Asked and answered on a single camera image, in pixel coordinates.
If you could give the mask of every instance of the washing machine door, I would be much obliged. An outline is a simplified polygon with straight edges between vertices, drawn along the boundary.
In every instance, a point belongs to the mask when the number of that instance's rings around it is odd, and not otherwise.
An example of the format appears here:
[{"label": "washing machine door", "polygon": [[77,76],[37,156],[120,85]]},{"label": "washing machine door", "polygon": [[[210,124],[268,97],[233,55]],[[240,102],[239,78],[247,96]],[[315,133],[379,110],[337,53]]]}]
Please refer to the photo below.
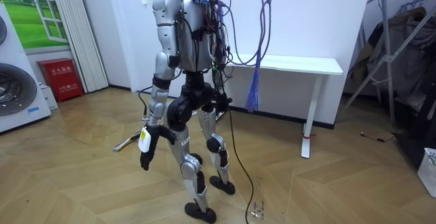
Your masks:
[{"label": "washing machine door", "polygon": [[36,94],[35,80],[25,70],[0,63],[0,116],[25,109]]},{"label": "washing machine door", "polygon": [[5,21],[0,16],[0,44],[2,44],[6,39],[6,24]]}]

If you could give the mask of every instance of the humanoid robot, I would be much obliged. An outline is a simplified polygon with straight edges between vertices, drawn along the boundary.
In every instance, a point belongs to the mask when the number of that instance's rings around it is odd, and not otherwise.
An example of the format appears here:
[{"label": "humanoid robot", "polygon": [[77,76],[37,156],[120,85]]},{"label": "humanoid robot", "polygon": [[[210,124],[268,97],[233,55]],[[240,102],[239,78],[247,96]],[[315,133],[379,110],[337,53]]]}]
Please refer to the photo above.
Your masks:
[{"label": "humanoid robot", "polygon": [[[213,2],[196,3],[194,0],[154,0],[153,12],[162,51],[156,56],[150,114],[139,143],[141,166],[148,170],[159,137],[168,140],[180,165],[183,182],[194,198],[194,202],[185,205],[185,212],[207,223],[214,223],[217,217],[206,200],[202,158],[189,152],[186,124],[193,111],[198,112],[206,146],[218,173],[210,178],[210,183],[227,194],[235,193],[228,176],[225,142],[215,133],[217,113],[226,111],[232,102],[224,92],[222,71],[228,49],[223,34],[225,26],[214,19],[217,10],[221,10],[216,6]],[[181,96],[167,107],[168,90],[177,67],[186,74],[186,83]],[[214,87],[204,81],[204,74],[209,70],[213,72]]]}]

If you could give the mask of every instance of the white table leg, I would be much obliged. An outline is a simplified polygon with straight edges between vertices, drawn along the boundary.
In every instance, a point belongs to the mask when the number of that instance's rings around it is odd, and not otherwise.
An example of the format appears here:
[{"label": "white table leg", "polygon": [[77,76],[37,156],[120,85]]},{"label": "white table leg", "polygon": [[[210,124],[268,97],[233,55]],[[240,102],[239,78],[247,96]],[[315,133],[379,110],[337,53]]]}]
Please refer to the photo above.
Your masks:
[{"label": "white table leg", "polygon": [[315,116],[316,105],[318,103],[318,97],[320,96],[320,89],[323,75],[317,75],[315,79],[315,85],[313,87],[311,105],[309,106],[309,115],[307,116],[307,123],[303,127],[303,139],[301,144],[301,157],[308,159],[311,151],[311,130],[313,124],[313,117]]}]

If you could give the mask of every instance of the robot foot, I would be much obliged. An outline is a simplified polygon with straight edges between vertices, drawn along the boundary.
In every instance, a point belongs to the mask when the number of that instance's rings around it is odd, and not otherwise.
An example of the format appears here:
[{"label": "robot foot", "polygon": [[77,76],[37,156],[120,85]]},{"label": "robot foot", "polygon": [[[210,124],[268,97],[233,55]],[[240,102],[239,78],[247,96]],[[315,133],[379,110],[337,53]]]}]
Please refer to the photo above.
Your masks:
[{"label": "robot foot", "polygon": [[187,203],[185,205],[185,213],[192,218],[202,220],[206,223],[215,223],[217,214],[211,208],[207,208],[206,213],[203,213],[196,203]]},{"label": "robot foot", "polygon": [[225,193],[227,193],[228,195],[233,195],[236,192],[236,189],[234,188],[233,183],[231,183],[230,181],[225,185],[223,183],[223,181],[220,179],[220,177],[218,176],[211,176],[211,178],[209,178],[209,181],[211,182],[211,184],[224,191]]}]

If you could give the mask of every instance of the white basket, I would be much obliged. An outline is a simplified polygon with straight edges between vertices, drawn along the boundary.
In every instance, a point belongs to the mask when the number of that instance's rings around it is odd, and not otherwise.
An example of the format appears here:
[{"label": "white basket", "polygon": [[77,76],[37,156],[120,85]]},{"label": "white basket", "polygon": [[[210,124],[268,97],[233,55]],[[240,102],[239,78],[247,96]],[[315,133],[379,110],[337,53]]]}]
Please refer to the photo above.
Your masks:
[{"label": "white basket", "polygon": [[436,197],[436,150],[425,148],[425,156],[422,160],[418,176],[429,191],[431,197]]}]

